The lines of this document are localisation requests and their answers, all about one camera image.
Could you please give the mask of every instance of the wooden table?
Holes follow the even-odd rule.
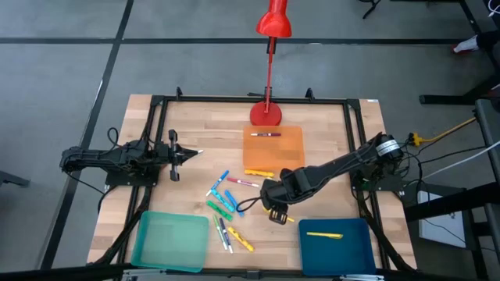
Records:
[[[141,136],[148,115],[151,95],[133,94],[123,119],[120,143]],[[378,101],[360,100],[366,137],[370,139],[384,131],[384,122]],[[209,218],[209,246],[205,259],[206,269],[287,269],[300,270],[298,247],[298,221],[300,219],[342,219],[359,217],[358,206],[350,192],[348,175],[332,179],[316,196],[292,205],[288,214],[295,222],[282,226],[271,222],[258,202],[245,213],[244,218],[234,216],[233,226],[245,237],[255,252],[248,252],[236,240],[232,242],[234,254],[226,252],[213,226],[213,210],[206,205],[206,191],[226,169],[232,177],[261,183],[262,177],[246,176],[242,163],[242,130],[250,125],[251,103],[224,102],[169,102],[163,136],[175,129],[179,144],[185,148],[203,149],[179,168],[180,182],[169,179],[164,169],[152,192],[151,211],[204,215]],[[305,164],[320,165],[348,153],[343,109],[340,105],[280,105],[282,125],[300,126],[304,134]],[[355,118],[352,112],[354,132]],[[359,139],[355,134],[356,145]],[[238,199],[255,197],[259,189],[223,181],[219,190],[230,189]],[[88,261],[100,258],[123,228],[130,187],[117,187],[102,202]],[[409,238],[405,213],[401,202],[391,192],[378,192],[378,201],[384,232],[396,251],[412,267],[416,267]],[[126,261],[134,247],[135,231],[130,235]],[[380,257],[377,238],[371,233],[373,254],[377,267]]]

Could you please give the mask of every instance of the blue tray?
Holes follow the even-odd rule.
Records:
[[[370,232],[364,219],[303,219],[298,223],[302,271],[307,276],[374,274]],[[341,239],[307,232],[340,233]]]

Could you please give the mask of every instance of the yellow cable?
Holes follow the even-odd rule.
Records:
[[[447,130],[446,132],[444,132],[444,133],[442,133],[442,134],[440,134],[440,135],[438,135],[438,136],[436,136],[436,137],[433,137],[433,138],[431,138],[431,139],[424,139],[424,138],[423,138],[421,141],[422,141],[422,142],[433,142],[433,141],[437,141],[437,140],[439,140],[440,138],[442,138],[442,137],[444,137],[444,136],[446,136],[446,135],[448,135],[448,134],[450,134],[450,133],[453,133],[453,132],[455,132],[456,130],[458,130],[458,129],[462,128],[463,126],[468,125],[468,124],[470,124],[470,123],[472,123],[472,122],[474,122],[474,121],[476,121],[476,117],[471,118],[471,119],[469,119],[469,120],[465,121],[464,123],[460,123],[459,125],[454,126],[454,127],[453,127],[453,128],[451,128],[450,130]]]

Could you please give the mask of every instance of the yellow highlighter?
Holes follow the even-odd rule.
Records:
[[[314,233],[314,232],[307,232],[307,235],[310,236],[321,236],[321,237],[328,237],[332,239],[342,239],[344,235],[339,234],[339,233]]]
[[[268,210],[268,209],[266,209],[264,206],[262,207],[262,209],[264,209],[264,211],[266,211],[268,214],[269,214],[269,213],[271,213],[271,211],[270,211],[270,210]],[[295,220],[294,220],[294,219],[292,219],[292,218],[291,218],[291,217],[289,217],[289,216],[287,217],[287,221],[289,221],[289,222],[295,222]]]
[[[243,237],[241,237],[240,233],[237,233],[233,227],[229,226],[227,228],[227,231],[229,231],[229,233],[233,234],[234,238],[236,238],[236,240],[240,241],[240,243],[243,244],[243,246],[245,246],[249,251],[253,252],[253,246],[250,245],[250,243],[247,240],[245,240]]]
[[[274,173],[245,169],[245,175],[264,176],[272,178],[274,176]]]

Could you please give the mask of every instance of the gray floor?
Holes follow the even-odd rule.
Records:
[[[0,3],[0,37],[114,37],[125,0]],[[478,1],[469,1],[478,23],[492,28]],[[257,19],[267,0],[136,1],[125,37],[259,37]],[[459,5],[383,1],[367,20],[368,6],[354,0],[290,1],[294,37],[461,38],[473,31]],[[31,179],[29,188],[0,188],[0,272],[35,269],[66,177],[58,168],[63,149],[76,145],[102,78],[110,45],[0,44],[0,170]],[[265,46],[259,44],[122,45],[91,146],[107,148],[105,132],[120,128],[129,94],[245,95],[265,83]],[[424,136],[472,116],[469,106],[422,106],[419,94],[460,94],[492,73],[484,53],[450,54],[449,46],[344,46],[279,44],[273,94],[301,97],[307,87],[321,98],[380,100],[388,132],[404,140]],[[444,139],[421,159],[482,145],[477,124]],[[464,157],[425,166],[425,173]],[[102,187],[104,174],[83,180]],[[475,187],[492,180],[487,158],[429,180]],[[79,187],[55,266],[85,263],[98,194]],[[481,210],[477,220],[484,219]],[[474,276],[470,254],[418,239],[418,266],[425,272]],[[491,247],[491,241],[481,241]],[[493,253],[484,252],[491,278],[500,276]]]

